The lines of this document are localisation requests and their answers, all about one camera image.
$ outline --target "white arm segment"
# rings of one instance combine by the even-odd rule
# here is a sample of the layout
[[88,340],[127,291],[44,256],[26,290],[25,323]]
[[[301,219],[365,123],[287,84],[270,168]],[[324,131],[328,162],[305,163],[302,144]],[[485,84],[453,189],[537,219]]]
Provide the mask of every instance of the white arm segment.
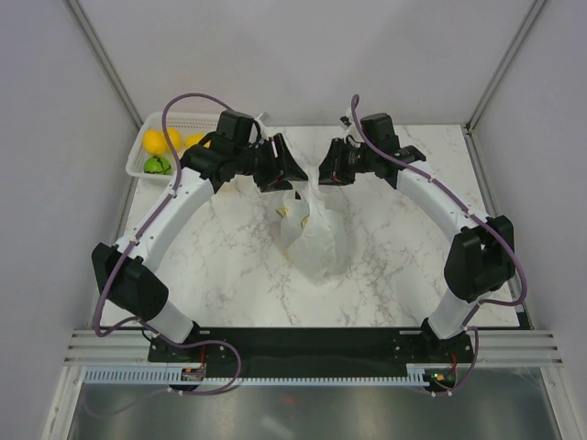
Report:
[[[149,212],[143,217],[132,231],[119,238],[116,242],[119,249],[128,246],[134,238],[136,231],[145,224],[150,215],[155,211],[161,201],[172,189],[169,184],[159,200],[153,205]],[[187,168],[182,169],[182,182],[173,199],[160,212],[157,218],[151,223],[138,244],[133,247],[128,256],[130,258],[143,258],[143,265],[150,271],[155,272],[161,260],[167,252],[172,241],[183,229],[190,217],[197,209],[206,203],[214,195],[212,183],[209,180],[200,178],[197,171]],[[159,314],[148,322],[161,334],[169,337],[172,341],[181,343],[190,334],[194,323],[190,318],[173,305],[168,299]]]
[[[434,171],[426,162],[411,163],[428,174]],[[434,183],[410,170],[401,170],[397,176],[397,189],[407,195],[438,225],[445,237],[452,243],[452,238],[463,227],[473,229],[477,226],[462,210],[444,194]],[[471,207],[480,218],[488,217],[484,210]],[[475,304],[492,293],[487,292],[475,302],[466,302],[447,289],[437,309],[429,316],[428,323],[440,339],[448,339],[462,331],[462,323]]]

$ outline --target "yellow lemon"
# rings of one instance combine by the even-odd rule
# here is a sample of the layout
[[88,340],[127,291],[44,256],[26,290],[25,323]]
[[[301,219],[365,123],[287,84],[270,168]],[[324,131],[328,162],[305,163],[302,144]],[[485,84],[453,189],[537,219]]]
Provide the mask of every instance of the yellow lemon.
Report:
[[167,151],[167,142],[160,131],[149,130],[143,136],[143,148],[151,156],[160,156]]
[[180,135],[179,131],[177,131],[175,128],[172,128],[169,126],[167,128],[167,132],[169,133],[169,139],[172,140],[172,144],[173,144],[173,147],[175,148],[175,150],[177,151],[177,150],[182,149],[182,147],[183,147],[182,135]]
[[[200,142],[202,139],[204,138],[204,135],[190,135],[185,139],[185,147],[188,149],[190,147],[193,147],[195,144],[197,144],[198,142]],[[209,148],[210,147],[210,141],[207,141],[205,143],[205,147]]]

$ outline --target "white basket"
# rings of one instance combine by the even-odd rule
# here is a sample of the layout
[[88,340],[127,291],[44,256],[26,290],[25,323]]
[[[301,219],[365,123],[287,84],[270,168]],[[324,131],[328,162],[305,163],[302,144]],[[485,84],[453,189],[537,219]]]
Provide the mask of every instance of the white basket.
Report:
[[[168,113],[167,114],[167,127],[175,128],[180,135],[182,135],[182,142],[193,134],[201,133],[205,134],[210,131],[216,130],[216,124],[218,123],[219,115],[198,115],[194,113]],[[127,160],[127,173],[133,177],[142,177],[145,179],[151,179],[152,181],[159,181],[166,183],[172,176],[164,176],[161,174],[148,174],[143,170],[145,161],[151,157],[151,155],[145,151],[142,146],[143,136],[148,130],[161,131],[161,112],[153,113],[149,115],[143,126],[138,132],[135,143],[132,146],[132,150],[128,154]],[[183,147],[178,154],[180,157],[185,151]],[[168,151],[162,155],[172,165],[173,171],[175,171],[175,163],[173,163],[173,156]]]

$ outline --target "white plastic bag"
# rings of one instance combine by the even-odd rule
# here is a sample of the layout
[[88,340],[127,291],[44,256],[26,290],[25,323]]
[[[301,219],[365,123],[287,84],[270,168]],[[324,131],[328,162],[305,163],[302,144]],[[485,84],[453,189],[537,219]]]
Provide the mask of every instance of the white plastic bag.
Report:
[[293,190],[276,193],[268,217],[277,224],[272,233],[284,256],[318,282],[347,267],[347,236],[340,203],[319,190],[317,170],[305,172],[308,182],[293,182]]

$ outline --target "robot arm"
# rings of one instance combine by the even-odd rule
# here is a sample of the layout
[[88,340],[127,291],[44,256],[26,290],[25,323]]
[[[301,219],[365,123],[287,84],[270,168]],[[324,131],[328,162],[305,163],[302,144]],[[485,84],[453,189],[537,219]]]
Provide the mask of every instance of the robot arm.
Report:
[[[451,242],[444,268],[447,285],[437,309],[423,322],[423,335],[432,347],[444,345],[462,332],[463,323],[479,301],[499,289],[515,274],[515,267],[502,246],[478,226],[462,206],[441,191],[438,186],[413,170],[399,167],[375,154],[361,139],[349,117],[341,118],[347,127],[345,138],[332,140],[325,160],[320,165],[320,183],[347,185],[355,181],[356,173],[374,172],[394,189],[405,194],[438,225]],[[386,114],[366,116],[360,121],[362,131],[378,149],[434,176],[426,156],[414,146],[400,148],[393,130],[392,119]],[[514,228],[505,217],[491,218],[477,207],[466,203],[469,213],[486,219],[514,248]]]
[[[100,243],[92,253],[100,292],[121,258],[119,249],[135,243],[116,274],[108,299],[131,312],[176,343],[186,341],[199,328],[169,300],[167,287],[154,272],[165,252],[195,211],[206,203],[235,175],[252,176],[262,192],[292,189],[290,182],[307,181],[295,163],[281,134],[249,144],[253,118],[226,111],[220,116],[216,132],[207,136],[210,148],[195,145],[181,159],[182,179],[176,192],[172,184],[135,226],[113,246]],[[172,195],[161,210],[161,202]],[[155,211],[161,210],[149,229],[137,241],[140,230]]]

